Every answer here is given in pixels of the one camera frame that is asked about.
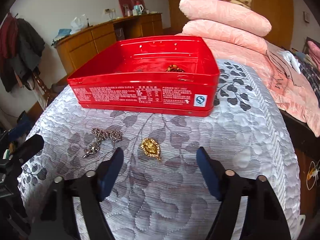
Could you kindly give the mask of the white floral quilted cover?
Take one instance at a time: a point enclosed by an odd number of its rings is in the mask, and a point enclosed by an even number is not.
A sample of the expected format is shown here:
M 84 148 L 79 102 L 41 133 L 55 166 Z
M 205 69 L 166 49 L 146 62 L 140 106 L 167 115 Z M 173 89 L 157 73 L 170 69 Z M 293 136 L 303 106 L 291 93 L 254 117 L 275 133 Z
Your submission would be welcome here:
M 28 216 L 37 213 L 55 177 L 78 178 L 121 147 L 121 172 L 101 205 L 115 238 L 205 239 L 220 204 L 196 163 L 196 151 L 204 147 L 242 177 L 265 175 L 294 235 L 299 166 L 284 120 L 253 68 L 228 60 L 217 65 L 214 109 L 205 118 L 85 109 L 66 87 L 31 130 L 44 147 L 18 179 Z M 144 154 L 144 138 L 158 142 L 161 161 Z

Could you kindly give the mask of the gold pendant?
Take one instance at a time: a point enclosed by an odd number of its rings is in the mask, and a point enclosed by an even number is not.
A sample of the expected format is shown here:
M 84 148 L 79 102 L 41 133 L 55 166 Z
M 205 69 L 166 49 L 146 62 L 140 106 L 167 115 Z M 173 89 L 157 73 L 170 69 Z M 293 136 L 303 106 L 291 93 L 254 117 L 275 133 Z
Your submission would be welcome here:
M 152 138 L 144 138 L 140 144 L 140 148 L 145 155 L 161 161 L 161 148 L 157 141 Z

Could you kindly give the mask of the pink bed cover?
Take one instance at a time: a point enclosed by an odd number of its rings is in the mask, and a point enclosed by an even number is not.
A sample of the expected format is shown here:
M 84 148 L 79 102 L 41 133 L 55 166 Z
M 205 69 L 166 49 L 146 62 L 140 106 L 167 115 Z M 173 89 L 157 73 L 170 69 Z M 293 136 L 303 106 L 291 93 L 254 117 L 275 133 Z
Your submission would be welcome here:
M 306 123 L 316 137 L 319 137 L 318 100 L 310 84 L 298 75 L 298 85 L 276 67 L 266 54 L 231 43 L 203 38 L 216 59 L 231 60 L 252 67 L 270 91 L 278 108 Z

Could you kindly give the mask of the plaid folded clothes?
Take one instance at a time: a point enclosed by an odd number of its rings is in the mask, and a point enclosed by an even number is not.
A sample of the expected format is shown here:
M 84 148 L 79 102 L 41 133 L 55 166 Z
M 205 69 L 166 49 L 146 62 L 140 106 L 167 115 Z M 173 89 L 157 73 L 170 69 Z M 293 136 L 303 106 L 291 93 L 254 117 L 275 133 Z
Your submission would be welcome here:
M 296 56 L 300 62 L 300 71 L 305 76 L 305 78 L 310 83 L 310 86 L 317 97 L 318 104 L 320 104 L 320 93 L 319 93 L 319 70 L 315 67 L 310 60 L 308 59 L 308 55 L 296 52 Z

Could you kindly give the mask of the white cloth on bed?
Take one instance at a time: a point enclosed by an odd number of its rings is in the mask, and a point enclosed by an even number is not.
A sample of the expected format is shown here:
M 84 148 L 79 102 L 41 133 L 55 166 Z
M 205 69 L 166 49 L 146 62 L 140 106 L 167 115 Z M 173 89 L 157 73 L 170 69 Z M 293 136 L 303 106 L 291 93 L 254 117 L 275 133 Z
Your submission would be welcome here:
M 300 62 L 295 58 L 295 56 L 288 50 L 280 51 L 280 55 L 283 56 L 284 60 L 292 66 L 292 68 L 298 73 L 301 74 L 300 71 Z

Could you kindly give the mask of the red tin box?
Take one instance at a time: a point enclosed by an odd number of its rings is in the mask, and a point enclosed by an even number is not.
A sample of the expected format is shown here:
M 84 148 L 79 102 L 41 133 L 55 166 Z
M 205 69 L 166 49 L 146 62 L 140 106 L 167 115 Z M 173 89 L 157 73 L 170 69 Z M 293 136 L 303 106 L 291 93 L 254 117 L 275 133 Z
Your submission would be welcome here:
M 110 45 L 67 81 L 84 108 L 206 117 L 219 76 L 202 38 L 152 36 Z

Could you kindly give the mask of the wooden sideboard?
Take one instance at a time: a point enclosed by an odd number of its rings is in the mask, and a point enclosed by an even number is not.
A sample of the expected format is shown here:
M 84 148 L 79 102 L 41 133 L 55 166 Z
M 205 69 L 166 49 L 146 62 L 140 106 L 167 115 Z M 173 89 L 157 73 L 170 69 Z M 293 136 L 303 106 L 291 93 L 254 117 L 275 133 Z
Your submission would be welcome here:
M 56 49 L 67 75 L 122 38 L 163 35 L 162 14 L 144 14 L 111 20 L 88 27 L 59 40 Z

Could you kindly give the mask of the pink folded blanket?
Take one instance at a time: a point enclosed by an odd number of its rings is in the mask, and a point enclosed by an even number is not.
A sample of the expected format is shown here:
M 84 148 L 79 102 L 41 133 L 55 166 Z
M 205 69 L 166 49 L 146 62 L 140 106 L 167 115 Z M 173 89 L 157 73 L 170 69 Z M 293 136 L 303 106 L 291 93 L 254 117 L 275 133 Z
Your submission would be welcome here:
M 320 68 L 320 48 L 313 42 L 308 41 L 307 42 L 309 47 L 309 56 L 312 58 L 312 60 L 315 62 L 317 68 Z

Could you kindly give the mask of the blue cloth on sideboard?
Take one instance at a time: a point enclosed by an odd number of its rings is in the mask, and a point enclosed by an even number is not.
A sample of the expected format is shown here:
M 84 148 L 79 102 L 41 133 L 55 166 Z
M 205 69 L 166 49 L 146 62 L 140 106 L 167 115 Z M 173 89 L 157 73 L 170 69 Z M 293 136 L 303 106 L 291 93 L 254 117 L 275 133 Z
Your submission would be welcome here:
M 59 40 L 68 37 L 71 34 L 71 29 L 59 29 L 58 34 L 53 38 L 51 46 L 54 46 Z

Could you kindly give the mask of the lower pink folded quilt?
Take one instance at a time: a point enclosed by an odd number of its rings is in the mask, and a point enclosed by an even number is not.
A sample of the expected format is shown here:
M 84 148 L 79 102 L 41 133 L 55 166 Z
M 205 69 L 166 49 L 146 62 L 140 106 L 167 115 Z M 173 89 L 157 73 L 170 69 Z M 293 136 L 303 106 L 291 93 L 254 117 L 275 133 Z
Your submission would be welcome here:
M 184 25 L 182 33 L 231 43 L 261 54 L 267 52 L 267 43 L 262 37 L 211 20 L 191 20 Z

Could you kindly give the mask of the white plastic bag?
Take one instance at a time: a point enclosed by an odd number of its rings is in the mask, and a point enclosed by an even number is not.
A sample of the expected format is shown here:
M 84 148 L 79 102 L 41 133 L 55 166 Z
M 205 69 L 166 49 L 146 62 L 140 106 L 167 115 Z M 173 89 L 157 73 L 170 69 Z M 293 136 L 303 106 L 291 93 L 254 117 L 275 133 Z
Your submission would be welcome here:
M 75 17 L 71 21 L 71 32 L 70 34 L 73 35 L 85 28 L 89 27 L 88 18 L 85 14 L 81 15 L 80 17 Z

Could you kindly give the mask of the wooden wardrobe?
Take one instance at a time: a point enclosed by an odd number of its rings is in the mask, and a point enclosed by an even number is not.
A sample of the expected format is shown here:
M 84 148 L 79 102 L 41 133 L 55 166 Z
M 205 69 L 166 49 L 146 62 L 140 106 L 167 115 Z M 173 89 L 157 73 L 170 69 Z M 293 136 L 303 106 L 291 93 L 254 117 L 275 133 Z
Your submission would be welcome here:
M 293 0 L 168 0 L 171 31 L 182 32 L 189 20 L 206 19 L 243 29 L 289 49 Z

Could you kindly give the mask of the red photo frames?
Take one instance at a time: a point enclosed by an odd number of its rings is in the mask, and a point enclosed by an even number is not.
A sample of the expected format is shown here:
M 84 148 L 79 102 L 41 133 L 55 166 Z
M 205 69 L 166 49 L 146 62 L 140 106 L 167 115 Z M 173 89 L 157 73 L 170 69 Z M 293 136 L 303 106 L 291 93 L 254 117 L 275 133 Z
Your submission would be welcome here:
M 121 9 L 122 15 L 124 17 L 127 17 L 126 8 L 128 8 L 129 10 L 132 11 L 133 7 L 136 5 L 137 2 L 139 4 L 142 4 L 143 7 L 145 7 L 144 0 L 118 0 L 118 1 L 119 1 L 119 5 L 120 5 L 120 9 Z

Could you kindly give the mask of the white kettle with pink lid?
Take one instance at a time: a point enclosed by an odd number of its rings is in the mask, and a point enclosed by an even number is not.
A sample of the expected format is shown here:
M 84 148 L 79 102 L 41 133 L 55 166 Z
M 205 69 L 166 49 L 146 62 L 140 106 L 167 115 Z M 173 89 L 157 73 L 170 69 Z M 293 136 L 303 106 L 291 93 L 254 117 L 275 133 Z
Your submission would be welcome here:
M 136 15 L 142 15 L 144 11 L 144 6 L 140 1 L 136 1 L 135 5 L 133 6 L 133 10 L 135 11 Z

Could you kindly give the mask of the wall phone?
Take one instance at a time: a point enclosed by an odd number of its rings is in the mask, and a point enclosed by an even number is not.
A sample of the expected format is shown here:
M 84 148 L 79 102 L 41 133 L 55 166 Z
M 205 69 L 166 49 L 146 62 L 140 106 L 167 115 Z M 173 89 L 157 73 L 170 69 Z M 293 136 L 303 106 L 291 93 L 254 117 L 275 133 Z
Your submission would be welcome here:
M 303 12 L 303 20 L 305 23 L 310 23 L 310 15 L 306 11 Z

